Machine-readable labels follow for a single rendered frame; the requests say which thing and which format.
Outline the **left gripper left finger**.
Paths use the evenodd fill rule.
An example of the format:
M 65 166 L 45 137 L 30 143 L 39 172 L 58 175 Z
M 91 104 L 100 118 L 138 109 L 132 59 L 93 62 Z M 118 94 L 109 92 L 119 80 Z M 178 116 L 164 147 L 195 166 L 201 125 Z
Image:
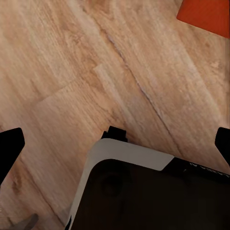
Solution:
M 25 146 L 20 127 L 0 133 L 0 185 Z

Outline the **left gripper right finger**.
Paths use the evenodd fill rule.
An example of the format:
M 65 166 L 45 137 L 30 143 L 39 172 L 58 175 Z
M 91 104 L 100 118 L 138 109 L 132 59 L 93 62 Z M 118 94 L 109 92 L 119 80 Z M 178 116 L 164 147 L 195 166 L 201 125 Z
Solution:
M 230 129 L 218 128 L 215 145 L 230 166 Z

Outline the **storage box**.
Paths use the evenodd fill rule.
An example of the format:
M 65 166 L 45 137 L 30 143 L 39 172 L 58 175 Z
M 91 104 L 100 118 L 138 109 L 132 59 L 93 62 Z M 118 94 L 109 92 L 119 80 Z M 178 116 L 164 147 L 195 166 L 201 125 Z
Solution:
M 230 0 L 183 0 L 176 19 L 230 39 Z

